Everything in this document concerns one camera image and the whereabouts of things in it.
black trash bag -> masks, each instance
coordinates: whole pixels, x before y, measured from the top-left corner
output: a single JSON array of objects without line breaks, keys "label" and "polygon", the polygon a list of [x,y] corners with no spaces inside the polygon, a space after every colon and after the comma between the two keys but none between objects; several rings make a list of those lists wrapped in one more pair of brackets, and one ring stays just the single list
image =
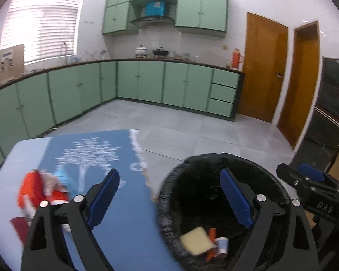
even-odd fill
[{"label": "black trash bag", "polygon": [[[226,167],[239,182],[248,184],[255,194],[264,194],[273,202],[288,204],[290,201],[281,183],[254,162],[225,153],[188,158],[168,175],[157,204],[160,232],[173,256],[185,270],[226,269],[248,232],[245,226],[238,223],[221,189],[220,171]],[[184,249],[179,237],[198,226],[206,231],[214,227],[217,237],[229,239],[227,258],[214,258],[206,263],[206,255],[195,257]],[[270,252],[269,239],[258,265],[266,262]]]}]

window blind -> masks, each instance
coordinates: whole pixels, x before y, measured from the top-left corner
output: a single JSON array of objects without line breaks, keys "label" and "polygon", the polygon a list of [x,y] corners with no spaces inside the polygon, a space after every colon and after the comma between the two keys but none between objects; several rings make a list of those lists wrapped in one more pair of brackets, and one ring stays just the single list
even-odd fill
[{"label": "window blind", "polygon": [[80,4],[81,0],[12,0],[1,48],[24,44],[24,62],[75,54]]}]

yellow sponge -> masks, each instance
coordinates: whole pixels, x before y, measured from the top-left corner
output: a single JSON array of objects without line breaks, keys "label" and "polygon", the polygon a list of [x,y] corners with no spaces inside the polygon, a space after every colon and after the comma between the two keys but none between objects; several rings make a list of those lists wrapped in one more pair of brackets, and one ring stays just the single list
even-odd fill
[{"label": "yellow sponge", "polygon": [[216,247],[207,236],[203,227],[197,227],[187,232],[180,237],[180,240],[183,247],[193,256],[204,254]]}]

brown door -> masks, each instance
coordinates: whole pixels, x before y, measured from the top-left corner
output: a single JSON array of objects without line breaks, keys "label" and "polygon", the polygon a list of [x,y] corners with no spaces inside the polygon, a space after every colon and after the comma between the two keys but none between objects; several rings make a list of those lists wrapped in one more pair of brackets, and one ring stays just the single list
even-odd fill
[{"label": "brown door", "polygon": [[247,13],[240,114],[271,122],[285,73],[287,34],[286,26]]},{"label": "brown door", "polygon": [[295,147],[313,101],[319,68],[317,22],[295,29],[289,89],[278,127]]}]

blue gripper pad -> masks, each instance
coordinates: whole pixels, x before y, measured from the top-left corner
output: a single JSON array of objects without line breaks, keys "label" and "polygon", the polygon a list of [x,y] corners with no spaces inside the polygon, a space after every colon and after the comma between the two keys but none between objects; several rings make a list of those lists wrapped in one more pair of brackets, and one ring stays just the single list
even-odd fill
[{"label": "blue gripper pad", "polygon": [[113,170],[112,173],[109,173],[108,175],[110,176],[101,184],[101,189],[89,207],[87,225],[90,229],[93,229],[94,226],[97,226],[102,222],[109,204],[118,189],[120,180],[118,171]]},{"label": "blue gripper pad", "polygon": [[299,173],[306,177],[309,177],[315,182],[323,182],[325,180],[324,173],[305,163],[300,165]]},{"label": "blue gripper pad", "polygon": [[220,172],[220,185],[238,222],[249,229],[254,224],[251,218],[251,206],[225,169]]}]

